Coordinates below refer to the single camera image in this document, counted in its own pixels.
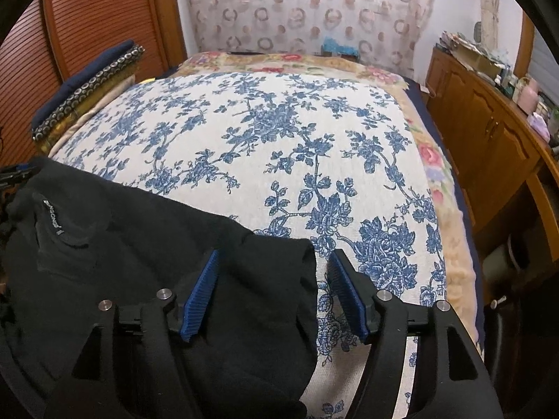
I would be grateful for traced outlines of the black printed t-shirt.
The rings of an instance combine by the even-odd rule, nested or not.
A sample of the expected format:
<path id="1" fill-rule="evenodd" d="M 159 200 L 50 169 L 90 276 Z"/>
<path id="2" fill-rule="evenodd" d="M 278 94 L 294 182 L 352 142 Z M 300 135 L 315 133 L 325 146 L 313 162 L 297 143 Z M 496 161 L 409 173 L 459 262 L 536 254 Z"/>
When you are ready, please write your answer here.
<path id="1" fill-rule="evenodd" d="M 5 418 L 303 418 L 317 365 L 307 239 L 48 158 L 3 204 Z M 209 251 L 219 275 L 185 343 L 179 304 Z"/>

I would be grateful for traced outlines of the gold floral folded cloth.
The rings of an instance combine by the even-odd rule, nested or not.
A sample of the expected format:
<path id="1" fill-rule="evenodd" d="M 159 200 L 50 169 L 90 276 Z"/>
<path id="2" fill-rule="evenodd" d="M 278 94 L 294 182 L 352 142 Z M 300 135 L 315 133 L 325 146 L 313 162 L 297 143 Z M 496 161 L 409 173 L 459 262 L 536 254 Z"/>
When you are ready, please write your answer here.
<path id="1" fill-rule="evenodd" d="M 55 118 L 37 135 L 35 145 L 39 152 L 52 156 L 62 145 L 81 128 L 84 123 L 110 102 L 119 97 L 135 84 L 136 74 L 132 70 L 121 71 L 97 87 L 83 101 L 79 102 L 70 112 Z"/>

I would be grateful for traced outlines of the pink floral beige blanket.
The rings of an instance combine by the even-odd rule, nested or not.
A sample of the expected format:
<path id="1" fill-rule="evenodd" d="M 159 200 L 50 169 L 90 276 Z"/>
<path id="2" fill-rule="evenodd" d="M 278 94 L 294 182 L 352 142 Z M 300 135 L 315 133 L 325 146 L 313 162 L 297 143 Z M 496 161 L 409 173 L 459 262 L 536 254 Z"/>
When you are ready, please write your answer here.
<path id="1" fill-rule="evenodd" d="M 204 52 L 178 66 L 176 77 L 203 72 L 283 72 L 353 80 L 375 85 L 395 97 L 404 113 L 426 172 L 437 217 L 442 222 L 442 252 L 449 302 L 479 349 L 484 343 L 480 265 L 472 238 L 467 206 L 458 181 L 436 138 L 421 87 L 413 80 L 374 66 L 340 57 L 298 54 L 241 54 Z"/>

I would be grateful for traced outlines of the blue floral white bedsheet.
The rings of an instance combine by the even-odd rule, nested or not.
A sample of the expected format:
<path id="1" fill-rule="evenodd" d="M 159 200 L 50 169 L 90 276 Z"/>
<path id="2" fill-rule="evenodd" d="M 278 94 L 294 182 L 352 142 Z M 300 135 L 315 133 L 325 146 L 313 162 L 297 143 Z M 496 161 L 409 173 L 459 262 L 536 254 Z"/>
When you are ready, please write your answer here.
<path id="1" fill-rule="evenodd" d="M 407 303 L 445 297 L 442 238 L 403 107 L 383 88 L 300 74 L 218 72 L 137 84 L 88 119 L 58 162 L 317 255 L 317 368 L 302 402 L 343 418 L 367 349 L 326 274 L 341 249 Z"/>

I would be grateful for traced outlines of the navy blue folded cloth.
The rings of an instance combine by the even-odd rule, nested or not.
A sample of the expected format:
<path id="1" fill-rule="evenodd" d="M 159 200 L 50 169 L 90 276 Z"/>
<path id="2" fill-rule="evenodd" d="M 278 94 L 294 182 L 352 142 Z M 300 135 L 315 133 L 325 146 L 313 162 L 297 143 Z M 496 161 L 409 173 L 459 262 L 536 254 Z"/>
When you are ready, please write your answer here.
<path id="1" fill-rule="evenodd" d="M 48 116 L 64 103 L 64 100 L 89 80 L 92 80 L 103 68 L 107 67 L 113 61 L 117 61 L 121 55 L 128 52 L 134 45 L 135 43 L 133 40 L 126 40 L 104 50 L 90 64 L 84 67 L 84 69 L 81 69 L 80 72 L 66 80 L 61 85 L 58 92 L 35 112 L 35 115 L 31 119 L 31 131 L 35 132 Z"/>

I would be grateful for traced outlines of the dark patterned folded cloth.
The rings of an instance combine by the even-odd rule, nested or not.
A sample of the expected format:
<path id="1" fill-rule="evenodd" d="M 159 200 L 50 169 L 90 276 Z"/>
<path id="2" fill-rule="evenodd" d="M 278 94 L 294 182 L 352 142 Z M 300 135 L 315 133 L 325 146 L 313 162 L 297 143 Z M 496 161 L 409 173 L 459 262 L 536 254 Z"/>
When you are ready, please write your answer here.
<path id="1" fill-rule="evenodd" d="M 31 119 L 35 144 L 60 135 L 80 116 L 91 110 L 117 85 L 132 78 L 144 54 L 142 45 L 132 40 L 106 49 L 84 69 L 66 80 Z"/>

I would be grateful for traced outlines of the brown wooden louvered wardrobe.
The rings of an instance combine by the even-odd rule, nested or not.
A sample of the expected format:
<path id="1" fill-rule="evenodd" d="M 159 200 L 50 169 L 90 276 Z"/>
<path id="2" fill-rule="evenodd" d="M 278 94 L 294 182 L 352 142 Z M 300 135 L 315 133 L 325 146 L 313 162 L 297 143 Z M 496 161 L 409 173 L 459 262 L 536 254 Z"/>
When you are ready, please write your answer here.
<path id="1" fill-rule="evenodd" d="M 140 80 L 187 57 L 177 0 L 31 0 L 1 43 L 1 163 L 35 152 L 31 118 L 104 50 L 143 46 Z"/>

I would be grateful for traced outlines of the long wooden sideboard cabinet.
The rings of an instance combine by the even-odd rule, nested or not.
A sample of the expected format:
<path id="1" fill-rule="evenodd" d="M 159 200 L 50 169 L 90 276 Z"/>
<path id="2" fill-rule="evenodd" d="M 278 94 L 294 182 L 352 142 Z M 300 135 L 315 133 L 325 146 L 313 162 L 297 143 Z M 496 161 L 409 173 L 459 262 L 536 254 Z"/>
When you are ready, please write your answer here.
<path id="1" fill-rule="evenodd" d="M 511 100 L 433 49 L 427 108 L 448 150 L 475 242 L 489 252 L 509 233 L 536 227 L 558 259 L 558 164 Z"/>

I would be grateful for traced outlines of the light blue plastic bag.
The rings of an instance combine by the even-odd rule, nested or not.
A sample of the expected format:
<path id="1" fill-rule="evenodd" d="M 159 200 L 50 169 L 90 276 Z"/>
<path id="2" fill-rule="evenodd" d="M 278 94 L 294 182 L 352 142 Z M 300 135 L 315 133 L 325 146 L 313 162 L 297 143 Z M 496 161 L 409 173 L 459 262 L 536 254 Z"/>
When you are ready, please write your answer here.
<path id="1" fill-rule="evenodd" d="M 359 61 L 360 54 L 355 47 L 338 44 L 333 38 L 327 37 L 321 45 L 321 55 L 324 57 L 340 57 Z"/>

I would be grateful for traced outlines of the pink round container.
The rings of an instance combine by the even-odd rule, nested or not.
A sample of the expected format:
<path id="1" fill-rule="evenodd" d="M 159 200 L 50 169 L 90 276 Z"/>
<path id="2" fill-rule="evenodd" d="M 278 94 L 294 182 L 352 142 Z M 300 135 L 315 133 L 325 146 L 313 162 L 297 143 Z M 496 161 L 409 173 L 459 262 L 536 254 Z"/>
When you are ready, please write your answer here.
<path id="1" fill-rule="evenodd" d="M 537 108 L 539 102 L 539 84 L 534 78 L 530 78 L 527 84 L 523 87 L 519 99 L 518 107 L 526 115 L 531 115 Z"/>

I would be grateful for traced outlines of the cardboard box with clutter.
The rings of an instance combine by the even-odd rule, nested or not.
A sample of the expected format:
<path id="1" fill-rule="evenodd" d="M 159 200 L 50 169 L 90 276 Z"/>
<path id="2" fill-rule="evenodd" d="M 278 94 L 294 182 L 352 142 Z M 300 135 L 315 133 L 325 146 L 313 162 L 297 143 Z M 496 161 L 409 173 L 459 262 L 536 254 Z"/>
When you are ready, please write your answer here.
<path id="1" fill-rule="evenodd" d="M 465 68 L 477 73 L 485 74 L 491 80 L 501 74 L 504 64 L 490 60 L 487 56 L 479 53 L 479 51 L 468 48 L 459 44 L 451 50 L 452 56 Z"/>

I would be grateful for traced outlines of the circle patterned sheer curtain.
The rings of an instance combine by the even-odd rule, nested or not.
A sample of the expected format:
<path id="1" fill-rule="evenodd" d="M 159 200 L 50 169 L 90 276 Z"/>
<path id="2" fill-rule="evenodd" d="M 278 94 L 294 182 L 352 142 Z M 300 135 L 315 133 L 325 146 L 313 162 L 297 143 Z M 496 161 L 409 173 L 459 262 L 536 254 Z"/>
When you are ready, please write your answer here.
<path id="1" fill-rule="evenodd" d="M 362 64 L 414 72 L 434 0 L 187 0 L 200 51 L 318 54 L 325 38 Z"/>

